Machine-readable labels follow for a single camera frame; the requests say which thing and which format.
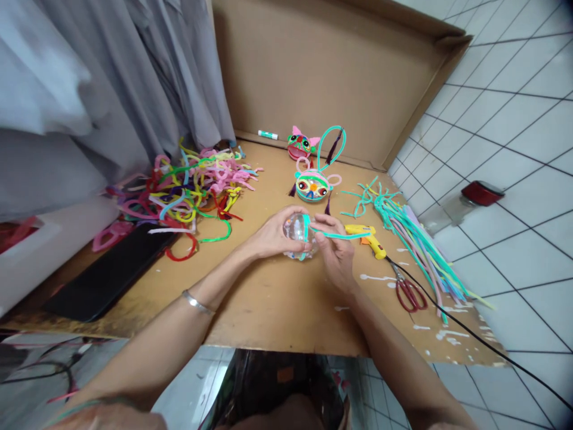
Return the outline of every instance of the pipe cleaner owl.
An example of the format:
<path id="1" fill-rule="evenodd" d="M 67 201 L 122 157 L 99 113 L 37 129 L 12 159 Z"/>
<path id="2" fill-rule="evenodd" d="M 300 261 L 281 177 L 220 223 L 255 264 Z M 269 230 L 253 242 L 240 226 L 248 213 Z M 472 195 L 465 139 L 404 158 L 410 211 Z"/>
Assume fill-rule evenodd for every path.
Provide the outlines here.
<path id="1" fill-rule="evenodd" d="M 288 146 L 286 150 L 293 160 L 300 157 L 308 158 L 316 152 L 316 144 L 320 137 L 311 137 L 310 139 L 300 132 L 296 125 L 292 126 L 292 134 L 288 137 Z"/>
<path id="2" fill-rule="evenodd" d="M 332 130 L 340 130 L 338 134 L 338 138 L 336 142 L 334 142 L 330 153 L 328 154 L 328 158 L 326 160 L 326 165 L 321 167 L 321 149 L 322 149 L 322 142 L 324 142 L 324 138 L 330 133 Z M 335 157 L 332 157 L 332 153 L 336 147 L 336 144 L 342 135 L 342 145 L 340 146 L 340 150 L 336 154 Z M 295 185 L 293 186 L 293 190 L 291 190 L 290 195 L 294 196 L 294 190 L 296 190 L 298 196 L 305 202 L 318 202 L 324 196 L 328 194 L 335 186 L 339 185 L 342 182 L 342 178 L 338 174 L 332 174 L 330 176 L 324 175 L 324 170 L 334 162 L 344 150 L 344 145 L 346 144 L 346 132 L 344 129 L 338 125 L 329 128 L 326 132 L 322 135 L 321 141 L 318 145 L 318 150 L 316 151 L 316 167 L 317 168 L 310 168 L 310 161 L 306 157 L 299 157 L 297 160 L 297 170 L 294 174 L 296 178 Z M 304 170 L 300 169 L 300 162 L 304 161 L 306 163 L 306 167 Z"/>

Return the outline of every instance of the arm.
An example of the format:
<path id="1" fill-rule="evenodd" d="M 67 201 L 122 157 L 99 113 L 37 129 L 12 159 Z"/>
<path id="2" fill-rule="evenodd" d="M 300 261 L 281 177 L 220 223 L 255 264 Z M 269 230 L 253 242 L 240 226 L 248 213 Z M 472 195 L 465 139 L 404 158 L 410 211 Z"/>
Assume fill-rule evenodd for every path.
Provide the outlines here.
<path id="1" fill-rule="evenodd" d="M 253 261 L 285 251 L 310 251 L 310 244 L 287 239 L 285 221 L 303 207 L 282 209 L 207 276 L 188 289 L 216 311 L 239 274 Z M 122 396 L 150 410 L 159 395 L 201 346 L 212 316 L 178 297 L 131 339 L 107 366 L 68 402 L 65 410 L 89 400 Z"/>
<path id="2" fill-rule="evenodd" d="M 346 234 L 336 218 L 317 214 L 316 220 L 312 224 L 316 229 Z M 376 368 L 404 408 L 412 428 L 448 423 L 477 429 L 420 354 L 358 286 L 352 275 L 354 246 L 349 241 L 327 239 L 320 232 L 315 237 L 330 281 L 344 296 L 366 337 Z"/>

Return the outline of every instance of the red jar lid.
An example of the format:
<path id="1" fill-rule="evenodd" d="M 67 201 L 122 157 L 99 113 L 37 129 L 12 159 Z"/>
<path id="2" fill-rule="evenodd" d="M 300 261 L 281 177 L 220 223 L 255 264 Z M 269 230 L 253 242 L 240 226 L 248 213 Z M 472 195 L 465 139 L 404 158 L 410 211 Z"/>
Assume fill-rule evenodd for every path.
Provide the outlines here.
<path id="1" fill-rule="evenodd" d="M 499 188 L 484 181 L 474 181 L 465 187 L 461 193 L 481 206 L 490 206 L 501 199 L 505 193 Z"/>

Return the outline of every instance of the gray curtain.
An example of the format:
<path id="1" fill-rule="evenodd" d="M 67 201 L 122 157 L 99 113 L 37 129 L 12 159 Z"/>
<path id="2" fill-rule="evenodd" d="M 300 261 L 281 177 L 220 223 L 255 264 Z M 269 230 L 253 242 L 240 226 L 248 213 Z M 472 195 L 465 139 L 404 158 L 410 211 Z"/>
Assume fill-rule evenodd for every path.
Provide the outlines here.
<path id="1" fill-rule="evenodd" d="M 6 0 L 0 59 L 0 222 L 235 141 L 204 0 Z"/>

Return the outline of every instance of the wooden table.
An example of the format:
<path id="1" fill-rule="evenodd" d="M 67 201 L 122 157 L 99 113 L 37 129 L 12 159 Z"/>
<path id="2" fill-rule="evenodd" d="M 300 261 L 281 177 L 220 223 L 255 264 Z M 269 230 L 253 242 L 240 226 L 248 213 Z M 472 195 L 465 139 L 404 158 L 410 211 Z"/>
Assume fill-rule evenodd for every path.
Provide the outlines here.
<path id="1" fill-rule="evenodd" d="M 9 312 L 0 325 L 15 330 L 131 337 L 280 208 L 288 204 L 302 204 L 308 206 L 311 213 L 324 212 L 326 200 L 311 205 L 298 197 L 287 195 L 294 183 L 295 163 L 284 149 L 249 142 L 240 144 L 247 154 L 246 161 L 253 167 L 264 167 L 265 171 L 260 172 L 259 182 L 251 182 L 257 190 L 246 191 L 233 206 L 233 213 L 244 218 L 244 221 L 232 221 L 233 232 L 229 239 L 202 244 L 199 252 L 185 262 L 173 262 L 162 257 L 98 321 L 81 323 L 41 311 L 40 306 L 58 286 L 70 281 L 101 255 L 94 255 L 90 250 L 91 245 L 88 245 Z M 351 151 L 352 146 L 348 145 L 347 150 Z M 341 211 L 354 212 L 358 201 L 357 197 L 341 191 L 361 193 L 357 183 L 370 183 L 379 175 L 383 187 L 395 192 L 397 189 L 392 180 L 386 174 L 342 163 L 335 163 L 328 169 L 328 174 L 333 173 L 340 174 L 343 182 L 332 195 L 331 213 L 344 223 L 374 226 L 376 237 L 390 258 L 406 265 L 407 270 L 429 291 L 430 287 L 419 267 L 408 252 L 402 251 L 404 246 L 400 239 L 384 230 L 381 218 L 372 205 L 357 220 L 338 215 Z M 198 231 L 199 238 L 216 237 L 224 234 L 226 227 L 218 220 L 203 219 L 198 224 Z M 361 279 L 361 274 L 379 278 L 394 278 L 395 274 L 388 262 L 374 259 L 367 245 L 359 245 L 358 240 L 353 242 L 357 248 L 355 278 L 427 361 L 504 365 L 501 358 L 468 337 L 455 322 L 451 321 L 449 327 L 444 326 L 431 303 L 429 310 L 409 314 L 400 306 L 396 290 L 389 287 L 389 281 Z M 175 254 L 185 254 L 190 245 L 190 239 L 179 239 L 173 247 Z M 484 330 L 480 327 L 487 324 L 473 305 L 455 308 L 450 298 L 444 300 L 444 305 L 454 308 L 456 317 L 476 333 L 483 334 Z M 367 357 L 365 339 L 348 310 L 340 310 L 343 307 L 344 303 L 326 281 L 320 256 L 304 262 L 282 255 L 275 256 L 253 264 L 240 276 L 217 313 L 205 343 L 268 351 Z M 499 343 L 494 342 L 494 345 L 503 350 Z"/>

